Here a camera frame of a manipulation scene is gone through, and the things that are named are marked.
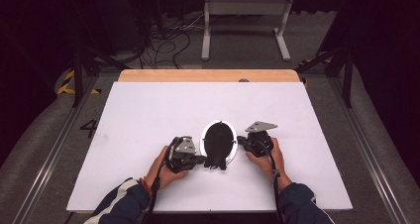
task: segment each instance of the black curtain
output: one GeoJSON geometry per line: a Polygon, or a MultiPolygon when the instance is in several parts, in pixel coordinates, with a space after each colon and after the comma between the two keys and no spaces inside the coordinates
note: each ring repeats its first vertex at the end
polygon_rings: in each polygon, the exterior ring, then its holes
{"type": "Polygon", "coordinates": [[[420,185],[420,1],[368,0],[355,65],[396,149],[420,185]]]}
{"type": "Polygon", "coordinates": [[[55,99],[72,58],[53,0],[0,0],[0,164],[55,99]]]}

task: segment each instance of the white table surface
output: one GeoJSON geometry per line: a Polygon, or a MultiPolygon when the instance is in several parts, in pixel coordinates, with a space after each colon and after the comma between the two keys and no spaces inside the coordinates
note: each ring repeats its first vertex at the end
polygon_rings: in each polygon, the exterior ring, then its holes
{"type": "MultiPolygon", "coordinates": [[[[115,82],[68,201],[93,211],[127,177],[146,175],[161,148],[191,136],[198,150],[207,124],[224,120],[240,136],[255,121],[276,124],[285,168],[323,209],[353,208],[306,90],[300,82],[115,82]]],[[[272,184],[243,147],[226,170],[196,166],[157,195],[155,212],[275,210],[272,184]]]]}

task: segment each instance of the white ring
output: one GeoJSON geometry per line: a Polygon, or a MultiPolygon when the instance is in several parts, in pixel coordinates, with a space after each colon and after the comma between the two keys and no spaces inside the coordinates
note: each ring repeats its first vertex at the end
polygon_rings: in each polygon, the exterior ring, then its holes
{"type": "Polygon", "coordinates": [[[235,154],[236,154],[236,152],[238,150],[238,140],[237,140],[237,134],[236,134],[235,128],[230,123],[228,123],[227,121],[215,120],[215,121],[209,123],[206,126],[206,128],[201,133],[201,138],[200,138],[200,154],[202,156],[204,156],[204,157],[207,157],[206,150],[204,149],[204,138],[206,137],[206,134],[207,134],[207,131],[209,130],[209,128],[211,126],[213,126],[214,124],[216,124],[216,123],[224,123],[224,124],[226,124],[231,129],[232,135],[234,136],[234,140],[233,140],[234,141],[234,145],[232,147],[231,153],[229,154],[229,156],[226,157],[226,165],[227,165],[229,162],[231,162],[234,159],[234,156],[235,156],[235,154]]]}

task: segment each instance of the wooden edge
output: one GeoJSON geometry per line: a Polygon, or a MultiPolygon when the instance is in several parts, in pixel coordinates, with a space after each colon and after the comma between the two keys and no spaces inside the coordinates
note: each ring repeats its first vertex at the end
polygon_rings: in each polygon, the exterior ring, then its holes
{"type": "Polygon", "coordinates": [[[293,69],[126,69],[119,82],[299,82],[293,69]]]}

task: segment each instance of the gray carpet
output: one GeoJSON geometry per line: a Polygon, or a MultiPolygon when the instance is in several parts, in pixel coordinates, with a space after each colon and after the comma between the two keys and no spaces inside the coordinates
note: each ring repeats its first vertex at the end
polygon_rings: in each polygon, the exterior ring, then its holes
{"type": "MultiPolygon", "coordinates": [[[[203,32],[194,29],[188,32],[191,41],[189,47],[176,57],[176,61],[184,68],[295,68],[300,61],[315,56],[334,16],[333,13],[303,13],[289,17],[284,37],[291,55],[290,62],[281,59],[271,31],[276,27],[278,19],[275,17],[212,19],[210,60],[200,59],[203,32]]],[[[180,35],[173,41],[180,50],[188,39],[185,35],[180,35]]],[[[170,45],[163,45],[161,48],[169,51],[170,45]]],[[[172,56],[173,53],[157,54],[158,60],[171,61],[172,56]]],[[[129,63],[129,66],[140,67],[140,64],[136,60],[129,63]]],[[[162,62],[157,67],[173,66],[171,62],[162,62]]],[[[318,71],[322,68],[320,65],[312,70],[318,71]]],[[[118,78],[118,72],[113,72],[112,68],[106,67],[103,71],[105,70],[108,72],[102,72],[94,85],[94,88],[102,89],[102,93],[88,95],[29,223],[64,223],[69,216],[65,207],[91,141],[88,138],[89,131],[79,128],[91,119],[100,120],[112,82],[118,78]]],[[[336,223],[392,223],[329,80],[319,73],[302,76],[308,80],[309,97],[337,166],[344,174],[342,178],[355,207],[350,211],[329,214],[336,223]]],[[[18,212],[63,126],[71,109],[72,99],[71,94],[59,95],[31,125],[1,167],[1,223],[11,223],[18,212]]],[[[352,110],[358,117],[404,214],[411,223],[420,223],[420,190],[393,147],[356,70],[352,103],[352,110]]],[[[82,223],[87,217],[88,214],[74,214],[69,223],[82,223]]]]}

